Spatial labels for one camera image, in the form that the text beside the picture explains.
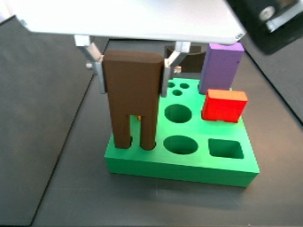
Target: square hole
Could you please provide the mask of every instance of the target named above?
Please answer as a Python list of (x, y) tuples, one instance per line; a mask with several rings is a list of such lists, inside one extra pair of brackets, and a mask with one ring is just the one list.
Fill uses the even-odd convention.
[(242, 159), (241, 145), (237, 141), (222, 139), (208, 139), (209, 154), (213, 157)]

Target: red cube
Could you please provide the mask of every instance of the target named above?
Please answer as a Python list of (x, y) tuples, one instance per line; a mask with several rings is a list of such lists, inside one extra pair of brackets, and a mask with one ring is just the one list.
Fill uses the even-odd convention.
[(237, 123), (244, 111), (246, 96), (242, 91), (208, 90), (201, 117), (206, 121)]

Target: purple block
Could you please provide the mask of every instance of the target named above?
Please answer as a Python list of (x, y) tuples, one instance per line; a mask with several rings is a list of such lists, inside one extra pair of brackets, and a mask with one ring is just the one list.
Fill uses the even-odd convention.
[(200, 94), (205, 94), (208, 89), (229, 90), (242, 53), (244, 48), (240, 43), (209, 44), (198, 84)]

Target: circular hole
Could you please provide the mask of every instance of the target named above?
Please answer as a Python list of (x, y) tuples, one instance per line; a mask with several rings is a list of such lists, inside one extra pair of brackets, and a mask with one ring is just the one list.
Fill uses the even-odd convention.
[(172, 82), (168, 82), (168, 88), (172, 88), (174, 84)]
[(182, 92), (180, 90), (173, 90), (172, 94), (174, 96), (181, 96)]
[(165, 118), (174, 123), (185, 123), (192, 119), (192, 111), (189, 108), (180, 104), (173, 104), (165, 107)]
[(170, 153), (176, 154), (190, 154), (197, 150), (196, 142), (185, 136), (166, 137), (162, 145)]
[(181, 87), (182, 89), (188, 89), (188, 88), (189, 88), (189, 85), (188, 85), (186, 83), (181, 83), (181, 84), (180, 84), (180, 87)]

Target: brown arch block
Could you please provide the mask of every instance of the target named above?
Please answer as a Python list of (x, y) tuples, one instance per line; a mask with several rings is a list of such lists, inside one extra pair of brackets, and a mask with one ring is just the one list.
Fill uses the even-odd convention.
[(114, 145), (130, 147), (129, 116), (141, 117), (140, 147), (154, 147), (161, 70), (164, 58), (158, 54), (106, 51), (102, 58), (109, 116)]

